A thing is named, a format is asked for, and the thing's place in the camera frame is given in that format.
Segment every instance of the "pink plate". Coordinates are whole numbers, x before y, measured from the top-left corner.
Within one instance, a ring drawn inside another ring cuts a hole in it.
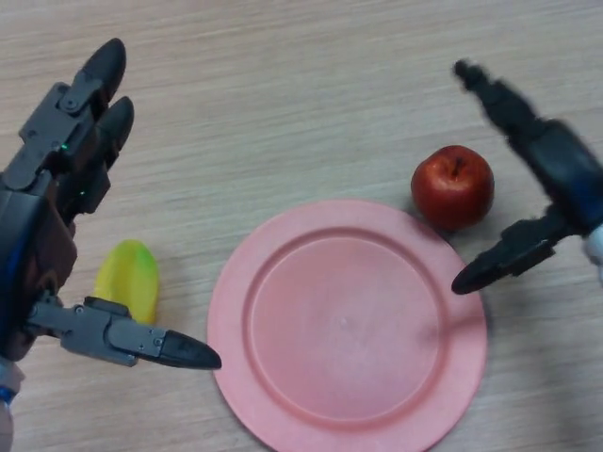
[[[486,324],[450,284],[457,253],[407,214],[327,201],[273,218],[235,251],[211,302],[218,385],[279,452],[418,452],[478,390]]]

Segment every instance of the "table surface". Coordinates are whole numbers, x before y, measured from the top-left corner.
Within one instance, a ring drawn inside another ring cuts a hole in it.
[[[465,259],[538,215],[539,186],[449,70],[479,60],[603,149],[602,23],[599,0],[4,0],[1,163],[48,88],[122,38],[120,93],[137,118],[111,191],[78,222],[61,294],[88,295],[108,251],[135,237],[160,265],[158,323],[204,337],[220,269],[255,226],[316,200],[408,205],[414,168],[441,146],[474,148],[497,177],[488,219],[452,238]],[[484,298],[486,376],[435,450],[600,450],[601,289],[579,242]],[[14,451],[266,450],[210,373],[121,368],[51,339],[21,367]]]

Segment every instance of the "red apple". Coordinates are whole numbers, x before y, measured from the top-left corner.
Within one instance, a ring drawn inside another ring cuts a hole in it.
[[[429,223],[458,231],[477,224],[490,211],[494,175],[478,153],[465,146],[447,146],[416,168],[411,191]]]

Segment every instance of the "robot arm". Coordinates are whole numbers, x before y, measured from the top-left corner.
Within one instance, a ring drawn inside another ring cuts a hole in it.
[[[58,291],[77,251],[74,220],[92,214],[110,188],[108,171],[134,122],[122,82],[125,48],[107,42],[68,85],[56,83],[21,129],[24,145],[0,173],[0,452],[12,444],[9,405],[21,360],[40,335],[95,359],[132,366],[219,369],[218,353],[182,333],[134,321],[124,306],[85,298],[64,308]]]
[[[554,254],[569,235],[584,239],[585,253],[603,282],[603,168],[588,147],[558,120],[539,118],[533,107],[480,66],[454,68],[465,89],[481,101],[490,122],[528,165],[551,199],[543,217],[522,219],[456,277],[452,290],[468,294],[508,276],[519,276]]]

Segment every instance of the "wooden table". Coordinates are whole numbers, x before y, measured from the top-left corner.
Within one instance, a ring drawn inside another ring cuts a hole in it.
[[[159,323],[204,337],[220,268],[251,229],[314,200],[403,207],[416,165],[443,145],[476,149],[497,177],[489,218],[452,240],[464,258],[538,215],[539,186],[449,69],[474,57],[603,149],[601,24],[599,0],[4,0],[1,163],[49,87],[122,38],[120,93],[137,118],[113,188],[78,222],[79,260],[61,295],[89,294],[108,251],[135,237],[159,260]],[[600,451],[601,296],[576,239],[484,291],[487,375],[436,449]],[[14,451],[265,450],[209,373],[121,368],[50,339],[21,366]]]

